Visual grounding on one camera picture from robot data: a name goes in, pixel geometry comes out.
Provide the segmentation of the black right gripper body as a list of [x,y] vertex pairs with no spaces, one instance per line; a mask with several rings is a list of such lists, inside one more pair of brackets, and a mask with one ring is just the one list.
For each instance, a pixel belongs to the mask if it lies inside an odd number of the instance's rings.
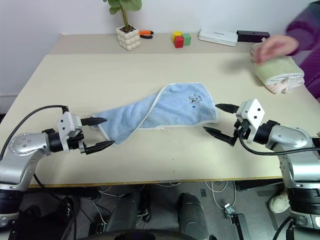
[[237,120],[234,124],[234,132],[232,137],[232,145],[234,146],[237,140],[240,141],[241,144],[244,143],[244,139],[247,139],[251,130],[250,130],[250,122],[247,119],[244,119],[242,122]]

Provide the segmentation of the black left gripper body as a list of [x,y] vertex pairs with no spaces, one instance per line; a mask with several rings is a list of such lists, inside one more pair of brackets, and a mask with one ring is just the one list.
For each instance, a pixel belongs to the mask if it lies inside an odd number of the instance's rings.
[[67,146],[69,150],[78,149],[81,154],[86,153],[87,146],[84,142],[83,131],[80,130],[75,136],[70,136],[67,140]]

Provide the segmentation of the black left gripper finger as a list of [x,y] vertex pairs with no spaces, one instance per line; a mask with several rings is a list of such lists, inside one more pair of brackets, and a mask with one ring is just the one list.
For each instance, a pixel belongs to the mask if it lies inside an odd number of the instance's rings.
[[106,122],[107,119],[103,117],[88,117],[82,118],[80,121],[82,126],[96,126]]
[[102,142],[98,142],[93,146],[90,147],[85,147],[85,153],[86,154],[93,154],[96,152],[100,152],[108,147],[110,147],[111,145],[113,145],[115,143],[114,140],[107,140],[107,141],[102,141]]

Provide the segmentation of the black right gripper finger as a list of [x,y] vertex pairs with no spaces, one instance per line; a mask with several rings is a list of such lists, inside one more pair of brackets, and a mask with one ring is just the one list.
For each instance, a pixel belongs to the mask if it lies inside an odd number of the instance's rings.
[[231,114],[236,113],[239,109],[239,106],[234,104],[227,104],[227,103],[219,103],[219,104],[216,104],[215,107],[224,112],[231,113]]
[[203,126],[202,127],[208,134],[210,134],[212,137],[223,141],[225,143],[228,143],[230,146],[233,146],[233,140],[231,136],[228,136],[224,133],[222,133],[220,130],[215,129],[215,128],[211,128],[211,127],[207,127],[207,126]]

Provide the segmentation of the person's bare hand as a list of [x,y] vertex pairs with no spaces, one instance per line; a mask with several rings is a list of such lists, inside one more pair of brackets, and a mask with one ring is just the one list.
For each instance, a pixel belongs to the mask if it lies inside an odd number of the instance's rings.
[[267,38],[252,52],[253,61],[259,65],[279,56],[289,55],[296,51],[299,42],[287,35],[276,35]]

